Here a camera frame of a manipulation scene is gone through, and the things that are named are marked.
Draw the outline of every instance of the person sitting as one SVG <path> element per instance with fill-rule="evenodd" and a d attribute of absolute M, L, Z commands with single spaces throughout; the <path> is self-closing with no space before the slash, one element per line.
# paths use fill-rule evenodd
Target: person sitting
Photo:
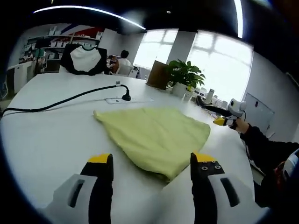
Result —
<path fill-rule="evenodd" d="M 127 57 L 129 56 L 129 52 L 127 50 L 123 50 L 121 52 L 121 58 L 116 60 L 116 63 L 114 64 L 114 66 L 111 68 L 111 71 L 113 73 L 116 73 L 117 70 L 120 68 L 120 66 L 122 65 L 126 65 L 126 66 L 132 66 L 131 62 L 127 59 Z"/>

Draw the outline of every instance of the bright window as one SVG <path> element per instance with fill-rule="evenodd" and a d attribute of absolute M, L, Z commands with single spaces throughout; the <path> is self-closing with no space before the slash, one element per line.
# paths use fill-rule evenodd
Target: bright window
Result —
<path fill-rule="evenodd" d="M 204 87 L 220 100 L 241 100 L 247 87 L 253 48 L 220 34 L 198 31 L 187 61 L 206 76 Z"/>
<path fill-rule="evenodd" d="M 155 60 L 166 63 L 177 33 L 177 29 L 148 31 L 141 41 L 133 64 L 151 69 Z"/>

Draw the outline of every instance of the cardboard box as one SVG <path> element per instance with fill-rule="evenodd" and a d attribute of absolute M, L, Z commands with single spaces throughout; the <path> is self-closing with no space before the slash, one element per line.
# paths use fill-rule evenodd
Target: cardboard box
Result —
<path fill-rule="evenodd" d="M 165 90 L 170 79 L 170 74 L 166 72 L 167 66 L 167 64 L 155 61 L 146 85 Z"/>

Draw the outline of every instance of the table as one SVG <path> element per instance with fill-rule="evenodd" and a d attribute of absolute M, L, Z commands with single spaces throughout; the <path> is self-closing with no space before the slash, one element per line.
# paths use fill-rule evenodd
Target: table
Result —
<path fill-rule="evenodd" d="M 161 204 L 161 198 L 173 204 L 174 213 L 171 217 L 174 220 L 176 216 L 181 219 L 187 217 L 184 223 L 193 223 L 189 167 L 166 186 L 166 183 L 137 168 L 127 158 L 109 139 L 104 127 L 95 120 L 93 110 L 103 112 L 170 106 L 208 123 L 211 134 L 201 153 L 214 156 L 226 173 L 235 174 L 254 190 L 250 165 L 238 133 L 213 124 L 211 115 L 193 102 L 184 102 L 171 94 L 149 87 L 145 80 L 110 75 L 77 76 L 63 72 L 38 74 L 19 91 L 9 106 L 44 107 L 84 91 L 114 85 L 115 81 L 127 85 L 131 97 L 151 97 L 154 102 L 110 105 L 103 100 L 121 98 L 126 90 L 118 87 L 84 95 L 50 111 L 6 112 L 2 118 L 1 135 L 8 163 L 20 188 L 34 207 L 46 207 L 52 201 L 54 190 L 73 174 L 79 174 L 90 156 L 112 153 L 112 223 L 146 223 L 144 219 L 155 217 L 159 206 L 153 208 L 152 205 Z M 161 197 L 167 188 L 172 188 L 171 192 L 175 194 L 168 198 Z"/>

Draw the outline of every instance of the green plant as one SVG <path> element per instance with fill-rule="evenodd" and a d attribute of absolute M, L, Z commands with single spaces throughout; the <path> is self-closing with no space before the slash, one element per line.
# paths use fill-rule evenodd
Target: green plant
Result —
<path fill-rule="evenodd" d="M 197 84 L 204 85 L 204 74 L 201 70 L 192 66 L 191 62 L 182 62 L 181 60 L 171 61 L 167 67 L 170 73 L 170 80 L 168 82 L 169 87 L 173 87 L 176 83 L 181 83 L 193 88 L 196 88 Z"/>

